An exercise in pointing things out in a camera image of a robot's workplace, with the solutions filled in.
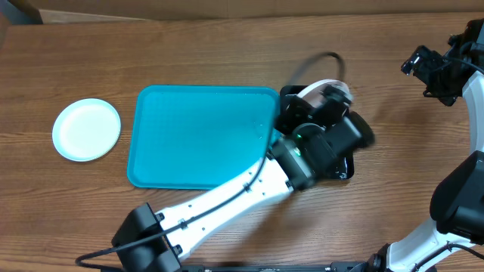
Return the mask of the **white plate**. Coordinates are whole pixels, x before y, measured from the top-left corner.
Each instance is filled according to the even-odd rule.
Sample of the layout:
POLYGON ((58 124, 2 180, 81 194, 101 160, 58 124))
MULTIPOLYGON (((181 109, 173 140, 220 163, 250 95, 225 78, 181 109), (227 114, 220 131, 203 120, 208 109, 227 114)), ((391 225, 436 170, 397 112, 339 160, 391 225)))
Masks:
POLYGON ((311 107, 317 108, 321 106, 325 100, 323 97, 323 91, 330 86, 340 89, 344 93, 344 96, 349 99, 349 102, 346 102, 346 106, 349 106, 352 103, 353 96, 350 93, 349 86, 345 82, 336 79, 323 79, 314 82, 311 85, 304 87, 304 89, 297 93, 296 96, 304 100, 311 107))

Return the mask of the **teal plastic tray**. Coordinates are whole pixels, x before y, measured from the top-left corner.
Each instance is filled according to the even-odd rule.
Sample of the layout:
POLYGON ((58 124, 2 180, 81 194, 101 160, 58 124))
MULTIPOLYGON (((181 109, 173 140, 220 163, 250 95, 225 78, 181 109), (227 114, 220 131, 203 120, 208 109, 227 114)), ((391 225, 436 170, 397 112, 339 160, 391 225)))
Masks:
POLYGON ((211 190, 278 138, 279 95, 267 87, 151 85, 138 96, 127 178, 135 187, 211 190))

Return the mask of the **light blue plate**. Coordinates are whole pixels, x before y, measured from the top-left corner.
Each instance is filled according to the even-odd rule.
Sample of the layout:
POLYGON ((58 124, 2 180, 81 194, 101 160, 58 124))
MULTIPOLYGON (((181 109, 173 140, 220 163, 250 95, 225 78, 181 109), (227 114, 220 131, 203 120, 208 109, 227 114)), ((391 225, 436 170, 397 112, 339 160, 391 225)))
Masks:
POLYGON ((51 138, 56 151, 74 162, 107 154, 119 139, 121 119, 105 100, 86 98, 67 106, 56 118, 51 138))

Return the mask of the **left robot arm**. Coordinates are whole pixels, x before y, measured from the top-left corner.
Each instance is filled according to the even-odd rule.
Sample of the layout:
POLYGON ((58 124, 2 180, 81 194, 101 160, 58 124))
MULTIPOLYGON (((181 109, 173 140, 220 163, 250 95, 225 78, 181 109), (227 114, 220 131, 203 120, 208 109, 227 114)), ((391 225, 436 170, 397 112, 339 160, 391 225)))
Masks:
POLYGON ((340 81, 287 85, 276 130, 282 133, 257 162, 223 185, 177 206, 132 210, 112 239, 123 271, 177 271, 217 231, 253 209, 286 199, 321 179, 353 175, 361 140, 348 86, 340 81))

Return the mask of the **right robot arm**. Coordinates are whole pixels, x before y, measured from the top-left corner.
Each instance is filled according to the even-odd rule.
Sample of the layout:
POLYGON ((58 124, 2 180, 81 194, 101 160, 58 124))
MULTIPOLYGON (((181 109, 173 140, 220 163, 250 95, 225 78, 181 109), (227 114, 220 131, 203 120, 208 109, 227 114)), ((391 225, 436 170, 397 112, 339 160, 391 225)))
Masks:
POLYGON ((386 244, 363 271, 435 271, 448 256, 483 244, 483 52, 475 42, 452 45, 439 54, 421 45, 402 64, 426 85, 426 97, 451 106, 458 97, 467 105, 470 155, 435 189, 429 218, 404 239, 386 244))

